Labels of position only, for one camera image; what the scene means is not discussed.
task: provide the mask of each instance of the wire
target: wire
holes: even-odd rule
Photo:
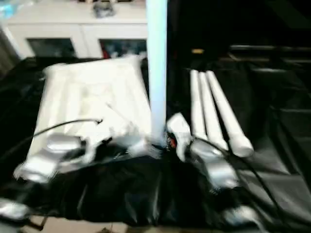
[[[276,208],[277,216],[282,222],[282,225],[283,225],[282,227],[284,229],[291,229],[291,227],[289,226],[289,224],[285,220],[285,215],[284,215],[282,209],[280,208],[279,204],[277,203],[276,198],[273,196],[273,194],[271,193],[268,186],[265,184],[263,179],[260,177],[260,175],[256,172],[256,170],[251,166],[251,164],[249,162],[247,162],[244,158],[238,157],[233,153],[227,152],[226,150],[218,147],[217,145],[215,145],[214,143],[212,143],[208,140],[204,140],[204,139],[201,139],[198,137],[195,137],[195,138],[198,140],[204,141],[204,142],[208,143],[209,145],[213,146],[214,148],[218,149],[219,151],[221,151],[223,153],[223,155],[226,155],[226,156],[232,155],[234,158],[240,160],[243,164],[245,164],[247,166],[247,168],[256,176],[256,179],[259,181],[260,185],[262,186],[262,188],[264,189],[264,191],[266,192],[266,194],[268,195],[270,200],[273,202],[273,205]]]
[[[27,143],[28,141],[32,140],[34,137],[37,137],[47,131],[50,131],[52,129],[61,127],[63,125],[68,125],[68,124],[72,124],[72,123],[76,123],[76,122],[96,122],[97,124],[100,124],[103,120],[102,119],[78,119],[78,120],[71,120],[71,121],[66,121],[63,123],[59,123],[56,125],[53,125],[51,127],[48,127],[44,130],[41,130],[37,133],[35,133],[34,135],[28,136],[26,138],[24,138],[23,140],[21,140],[18,144],[16,144],[15,146],[13,146],[12,148],[10,148],[9,150],[7,150],[2,156],[1,159],[5,159],[6,156],[14,153],[15,151],[17,151],[21,146],[23,146],[25,143]]]

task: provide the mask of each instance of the black tablecloth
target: black tablecloth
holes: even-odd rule
[[[44,86],[42,69],[86,60],[27,59],[0,83],[0,153],[31,135]],[[248,158],[280,205],[290,232],[311,231],[311,85],[310,67],[290,64],[213,62],[192,68],[215,72],[255,154]],[[148,86],[147,67],[143,64]],[[168,70],[167,115],[181,112],[190,122],[189,69]],[[29,144],[0,157],[3,185],[27,154]],[[105,154],[100,148],[98,154]],[[255,175],[233,163],[247,202],[268,229],[284,225]],[[174,152],[162,159],[135,158],[60,175],[40,200],[38,214],[133,226],[169,225],[231,229],[198,185],[197,171]]]

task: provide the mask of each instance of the cabinet door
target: cabinet door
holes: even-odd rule
[[[10,40],[25,57],[88,57],[78,25],[9,25]]]
[[[91,57],[147,56],[147,24],[85,25],[83,32]]]

